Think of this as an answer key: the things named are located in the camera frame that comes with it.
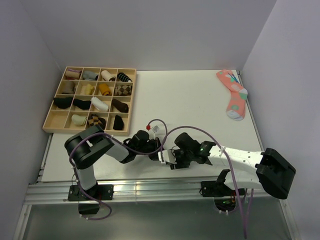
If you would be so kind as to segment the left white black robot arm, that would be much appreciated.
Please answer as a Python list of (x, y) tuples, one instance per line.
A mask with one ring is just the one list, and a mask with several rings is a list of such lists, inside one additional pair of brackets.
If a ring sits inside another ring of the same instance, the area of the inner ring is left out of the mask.
[(71, 165), (75, 169), (76, 179), (81, 186), (79, 194), (86, 200), (95, 198), (98, 193), (93, 165), (103, 155), (121, 164), (133, 161), (137, 155), (156, 160), (160, 146), (159, 138), (151, 139), (147, 131), (139, 130), (133, 137), (120, 142), (112, 136), (107, 136), (100, 125), (91, 126), (64, 143)]

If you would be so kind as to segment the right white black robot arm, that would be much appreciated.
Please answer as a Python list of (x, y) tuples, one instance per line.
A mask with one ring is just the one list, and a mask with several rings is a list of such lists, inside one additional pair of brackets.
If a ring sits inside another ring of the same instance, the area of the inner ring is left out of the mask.
[(245, 151), (218, 146), (212, 141), (192, 139), (186, 132), (174, 141), (178, 147), (171, 169), (186, 169), (191, 162), (219, 166), (217, 179), (201, 184), (204, 197), (226, 197), (235, 193), (244, 195), (246, 189), (264, 190), (270, 196), (288, 198), (296, 169), (275, 149)]

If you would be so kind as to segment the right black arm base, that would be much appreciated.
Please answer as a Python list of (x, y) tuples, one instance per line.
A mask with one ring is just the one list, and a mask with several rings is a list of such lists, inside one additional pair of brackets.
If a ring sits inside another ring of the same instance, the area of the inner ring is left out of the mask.
[(225, 185), (230, 169), (223, 169), (217, 180), (207, 180), (200, 183), (199, 194), (204, 198), (218, 198), (214, 200), (217, 211), (228, 215), (239, 208), (236, 200), (236, 191)]

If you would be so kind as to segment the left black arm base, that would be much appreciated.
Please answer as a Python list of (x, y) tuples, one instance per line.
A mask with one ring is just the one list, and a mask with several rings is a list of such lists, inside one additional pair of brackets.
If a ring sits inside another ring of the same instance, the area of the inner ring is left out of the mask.
[(112, 184), (96, 184), (92, 188), (84, 191), (84, 194), (78, 185), (71, 185), (67, 200), (69, 202), (78, 202), (78, 212), (81, 215), (92, 216), (100, 210), (100, 203), (80, 203), (84, 201), (92, 201), (91, 198), (99, 201), (112, 200), (114, 193), (114, 186)]

